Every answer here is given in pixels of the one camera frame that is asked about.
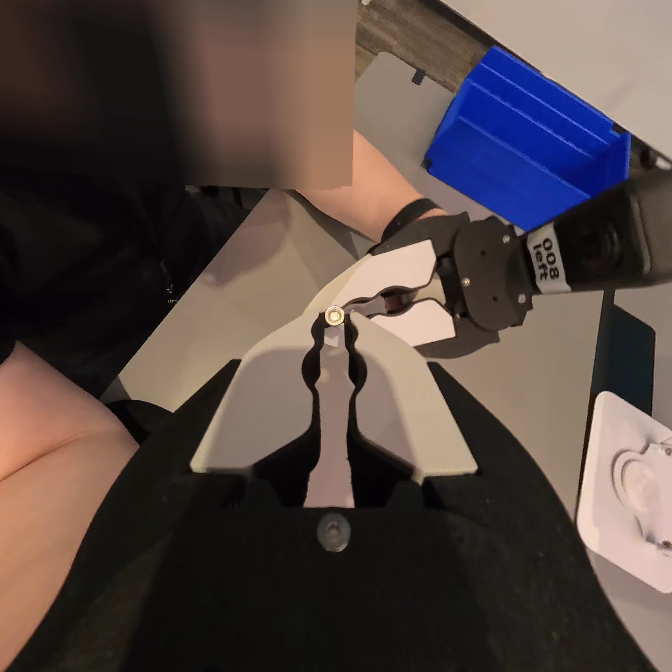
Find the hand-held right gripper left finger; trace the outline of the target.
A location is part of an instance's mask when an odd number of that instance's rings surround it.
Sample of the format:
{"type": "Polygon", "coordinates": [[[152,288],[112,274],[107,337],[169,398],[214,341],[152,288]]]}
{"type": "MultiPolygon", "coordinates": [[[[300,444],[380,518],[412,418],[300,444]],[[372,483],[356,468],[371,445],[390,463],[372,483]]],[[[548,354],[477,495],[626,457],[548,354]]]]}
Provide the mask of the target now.
{"type": "Polygon", "coordinates": [[[197,474],[270,484],[283,505],[304,505],[321,454],[323,313],[280,327],[242,358],[189,464],[197,474]]]}

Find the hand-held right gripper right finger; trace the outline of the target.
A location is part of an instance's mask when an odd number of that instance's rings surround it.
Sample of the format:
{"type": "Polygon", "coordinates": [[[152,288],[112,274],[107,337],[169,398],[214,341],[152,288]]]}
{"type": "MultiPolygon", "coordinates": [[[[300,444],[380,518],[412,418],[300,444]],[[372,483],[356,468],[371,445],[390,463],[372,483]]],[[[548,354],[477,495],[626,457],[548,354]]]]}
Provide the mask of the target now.
{"type": "Polygon", "coordinates": [[[355,505],[386,505],[399,483],[473,475],[477,462],[424,357],[373,321],[346,317],[353,384],[346,442],[355,505]]]}

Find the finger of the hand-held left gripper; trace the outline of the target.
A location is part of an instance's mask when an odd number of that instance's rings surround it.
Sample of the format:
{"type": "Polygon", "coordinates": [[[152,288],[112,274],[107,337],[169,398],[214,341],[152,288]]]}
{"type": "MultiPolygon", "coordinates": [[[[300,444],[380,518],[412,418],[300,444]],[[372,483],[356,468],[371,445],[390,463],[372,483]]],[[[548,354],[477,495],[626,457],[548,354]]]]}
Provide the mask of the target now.
{"type": "Polygon", "coordinates": [[[367,254],[328,283],[308,304],[308,313],[340,307],[368,318],[392,317],[384,295],[412,293],[432,282],[437,256],[430,240],[367,254]]]}
{"type": "Polygon", "coordinates": [[[364,316],[414,348],[456,337],[453,316],[433,298],[411,302],[399,313],[383,313],[383,307],[384,301],[377,298],[351,305],[351,313],[364,316]]]}

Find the person's right forearm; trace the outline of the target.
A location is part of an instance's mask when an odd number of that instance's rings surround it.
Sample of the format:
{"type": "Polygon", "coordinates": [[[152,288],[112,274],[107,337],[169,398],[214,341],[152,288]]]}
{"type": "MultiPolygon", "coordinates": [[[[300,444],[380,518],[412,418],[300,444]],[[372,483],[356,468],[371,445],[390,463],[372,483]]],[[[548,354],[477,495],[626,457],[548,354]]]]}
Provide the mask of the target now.
{"type": "Polygon", "coordinates": [[[26,346],[1,349],[1,670],[36,631],[138,449],[122,422],[26,346]]]}

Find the person's left forearm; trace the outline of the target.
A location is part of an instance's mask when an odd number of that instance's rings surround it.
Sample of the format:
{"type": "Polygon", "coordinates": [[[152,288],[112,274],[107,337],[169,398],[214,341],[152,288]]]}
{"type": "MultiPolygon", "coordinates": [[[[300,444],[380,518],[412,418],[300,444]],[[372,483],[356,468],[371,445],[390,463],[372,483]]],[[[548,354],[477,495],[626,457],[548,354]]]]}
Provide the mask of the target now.
{"type": "Polygon", "coordinates": [[[423,196],[357,130],[352,158],[350,186],[298,193],[325,215],[379,243],[393,218],[423,196]]]}

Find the dark chair seat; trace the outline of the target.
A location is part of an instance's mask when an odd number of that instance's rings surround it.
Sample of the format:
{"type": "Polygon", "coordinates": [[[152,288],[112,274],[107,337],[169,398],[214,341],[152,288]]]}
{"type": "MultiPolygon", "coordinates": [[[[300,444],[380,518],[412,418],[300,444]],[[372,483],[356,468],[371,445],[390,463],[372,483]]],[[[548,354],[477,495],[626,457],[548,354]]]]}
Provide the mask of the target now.
{"type": "Polygon", "coordinates": [[[105,450],[123,457],[125,462],[140,456],[144,459],[159,461],[170,458],[174,452],[171,428],[175,413],[154,403],[136,400],[116,400],[106,405],[114,415],[120,430],[105,435],[98,441],[105,450]]]}

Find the blue plastic bin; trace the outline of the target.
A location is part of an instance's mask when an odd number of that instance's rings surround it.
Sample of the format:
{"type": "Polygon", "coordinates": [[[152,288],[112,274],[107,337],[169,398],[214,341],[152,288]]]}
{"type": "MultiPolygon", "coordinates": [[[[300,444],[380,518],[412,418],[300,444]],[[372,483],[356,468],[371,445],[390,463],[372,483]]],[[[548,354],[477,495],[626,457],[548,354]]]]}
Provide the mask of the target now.
{"type": "Polygon", "coordinates": [[[608,116],[493,46],[451,101],[425,163],[530,231],[627,179],[631,144],[608,116]]]}

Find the dark recessed desk panel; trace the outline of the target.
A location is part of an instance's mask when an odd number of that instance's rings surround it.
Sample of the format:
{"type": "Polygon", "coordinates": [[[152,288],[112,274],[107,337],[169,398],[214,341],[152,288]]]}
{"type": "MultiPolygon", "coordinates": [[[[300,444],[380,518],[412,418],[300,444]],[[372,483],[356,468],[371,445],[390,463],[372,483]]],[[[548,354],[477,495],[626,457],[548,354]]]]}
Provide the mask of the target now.
{"type": "Polygon", "coordinates": [[[656,332],[618,307],[614,298],[613,290],[603,294],[589,407],[609,391],[652,415],[656,332]]]}

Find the person's black shirt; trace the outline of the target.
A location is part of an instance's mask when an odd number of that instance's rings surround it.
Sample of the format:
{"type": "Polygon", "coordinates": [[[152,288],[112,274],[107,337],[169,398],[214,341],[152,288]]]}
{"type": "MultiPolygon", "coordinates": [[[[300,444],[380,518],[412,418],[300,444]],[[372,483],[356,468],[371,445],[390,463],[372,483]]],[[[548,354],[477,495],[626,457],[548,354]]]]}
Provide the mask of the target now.
{"type": "Polygon", "coordinates": [[[1,168],[1,336],[99,398],[264,189],[1,168]]]}

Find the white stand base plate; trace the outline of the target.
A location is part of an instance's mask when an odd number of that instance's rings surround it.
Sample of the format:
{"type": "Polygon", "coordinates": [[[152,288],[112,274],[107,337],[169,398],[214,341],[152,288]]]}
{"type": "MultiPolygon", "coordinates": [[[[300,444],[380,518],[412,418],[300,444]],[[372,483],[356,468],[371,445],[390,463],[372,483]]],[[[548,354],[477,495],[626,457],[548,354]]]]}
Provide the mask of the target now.
{"type": "Polygon", "coordinates": [[[671,593],[671,429],[613,392],[595,399],[576,525],[589,550],[671,593]]]}

